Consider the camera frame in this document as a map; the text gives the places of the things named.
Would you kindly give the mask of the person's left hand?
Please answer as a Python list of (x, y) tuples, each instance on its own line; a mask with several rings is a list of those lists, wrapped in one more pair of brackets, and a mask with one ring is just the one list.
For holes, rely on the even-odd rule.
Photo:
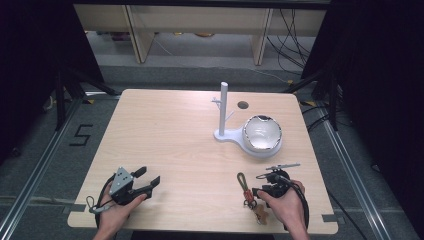
[(108, 210), (100, 215), (99, 229), (116, 231), (117, 233), (123, 227), (131, 212), (136, 209), (145, 199), (146, 195), (142, 194), (127, 205), (111, 206)]

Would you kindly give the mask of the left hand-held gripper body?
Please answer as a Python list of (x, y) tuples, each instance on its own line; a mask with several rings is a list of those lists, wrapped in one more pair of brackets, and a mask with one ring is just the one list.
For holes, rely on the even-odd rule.
[(118, 205), (127, 205), (142, 194), (140, 189), (133, 188), (135, 178), (131, 176), (131, 173), (119, 167), (114, 175), (109, 195)]

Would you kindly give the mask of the white jewelry stand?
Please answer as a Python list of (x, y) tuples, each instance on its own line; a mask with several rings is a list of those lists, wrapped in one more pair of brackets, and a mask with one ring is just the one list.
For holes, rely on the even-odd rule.
[(213, 98), (212, 102), (215, 103), (218, 107), (219, 110), (219, 125), (218, 125), (218, 129), (214, 131), (213, 135), (214, 138), (219, 141), (219, 142), (232, 142), (237, 144), (245, 153), (247, 153), (250, 156), (253, 156), (255, 158), (261, 158), (261, 159), (265, 159), (265, 158), (270, 158), (273, 157), (274, 155), (276, 155), (279, 150), (282, 147), (282, 141), (281, 144), (279, 145), (279, 148), (276, 150), (272, 150), (271, 152), (265, 152), (265, 153), (256, 153), (253, 152), (251, 150), (249, 150), (244, 141), (243, 141), (243, 137), (242, 137), (242, 128), (244, 126), (241, 125), (239, 128), (237, 129), (227, 129), (226, 128), (226, 121), (233, 115), (233, 112), (231, 112), (230, 114), (227, 114), (227, 101), (228, 101), (228, 83), (227, 82), (221, 82), (220, 83), (220, 98), (216, 99)]

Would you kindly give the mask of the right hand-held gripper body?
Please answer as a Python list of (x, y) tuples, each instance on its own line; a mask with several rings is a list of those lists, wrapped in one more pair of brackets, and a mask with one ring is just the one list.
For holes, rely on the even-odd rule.
[(262, 186), (262, 190), (274, 198), (283, 196), (290, 188), (297, 190), (298, 186), (290, 179), (285, 168), (299, 166), (299, 163), (294, 164), (279, 164), (268, 167), (268, 173), (262, 175), (262, 178), (267, 181), (267, 185)]

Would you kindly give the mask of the black curtain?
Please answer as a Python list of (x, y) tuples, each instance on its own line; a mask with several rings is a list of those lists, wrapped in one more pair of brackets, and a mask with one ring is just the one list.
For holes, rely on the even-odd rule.
[(72, 0), (0, 0), (0, 164), (17, 147), (55, 80), (102, 82)]
[(424, 239), (424, 0), (330, 0), (303, 74), (319, 70)]

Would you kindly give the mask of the black metal stand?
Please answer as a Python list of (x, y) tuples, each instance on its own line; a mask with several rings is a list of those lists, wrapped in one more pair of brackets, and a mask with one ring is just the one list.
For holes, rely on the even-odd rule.
[(80, 82), (88, 83), (91, 86), (105, 92), (107, 95), (118, 96), (119, 92), (106, 86), (102, 81), (90, 77), (88, 74), (73, 67), (62, 66), (58, 69), (55, 77), (55, 94), (57, 108), (56, 130), (61, 129), (66, 121), (67, 110), (65, 107), (65, 92), (68, 92), (72, 99), (82, 100), (87, 96)]
[(329, 100), (329, 112), (328, 120), (334, 131), (338, 130), (336, 121), (336, 108), (337, 108), (337, 78), (331, 70), (318, 70), (310, 76), (300, 80), (298, 83), (289, 86), (284, 93), (294, 93), (297, 90), (315, 82), (315, 88), (311, 93), (314, 100), (323, 100), (328, 97)]

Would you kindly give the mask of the aluminium floor rail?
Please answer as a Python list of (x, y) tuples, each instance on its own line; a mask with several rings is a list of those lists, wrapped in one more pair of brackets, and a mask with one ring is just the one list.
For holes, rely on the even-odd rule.
[(330, 114), (326, 110), (319, 110), (319, 114), (325, 117), (324, 126), (338, 155), (339, 160), (347, 174), (347, 178), (361, 205), (362, 210), (377, 240), (392, 240), (390, 233), (379, 213), (375, 202), (371, 198), (364, 182), (362, 181), (354, 163), (339, 135), (329, 121)]
[(73, 100), (69, 104), (69, 107), (65, 110), (65, 119), (59, 127), (54, 129), (54, 132), (52, 133), (46, 148), (43, 150), (42, 155), (38, 159), (37, 164), (34, 166), (31, 174), (26, 178), (25, 184), (19, 191), (19, 194), (14, 198), (10, 209), (0, 222), (0, 240), (9, 240), (13, 235), (33, 193), (37, 189), (41, 179), (52, 162), (72, 117), (75, 115), (75, 112), (81, 103), (81, 99)]

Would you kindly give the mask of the person's right hand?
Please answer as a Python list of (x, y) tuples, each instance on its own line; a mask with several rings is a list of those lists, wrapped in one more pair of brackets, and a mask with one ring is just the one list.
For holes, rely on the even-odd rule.
[(303, 225), (306, 227), (303, 205), (294, 189), (290, 188), (279, 198), (274, 198), (266, 193), (265, 196), (260, 199), (270, 206), (276, 218), (282, 222), (285, 227), (293, 225)]

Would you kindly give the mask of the light wooden shelf unit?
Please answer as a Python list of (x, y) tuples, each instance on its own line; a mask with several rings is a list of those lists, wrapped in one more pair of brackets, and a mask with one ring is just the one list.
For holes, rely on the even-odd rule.
[(323, 10), (292, 7), (279, 10), (76, 4), (74, 9), (85, 30), (129, 33), (139, 63), (146, 61), (156, 32), (180, 32), (248, 35), (253, 61), (260, 65), (267, 36), (316, 36), (325, 16)]

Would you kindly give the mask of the green red corded keychain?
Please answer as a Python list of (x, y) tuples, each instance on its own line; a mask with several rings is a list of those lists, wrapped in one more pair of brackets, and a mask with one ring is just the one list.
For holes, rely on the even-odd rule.
[(254, 213), (256, 222), (259, 225), (266, 225), (267, 213), (264, 211), (263, 206), (259, 205), (257, 201), (255, 200), (253, 192), (248, 187), (245, 175), (242, 172), (239, 172), (236, 175), (236, 177), (243, 191), (243, 196), (244, 196), (243, 204), (247, 206)]

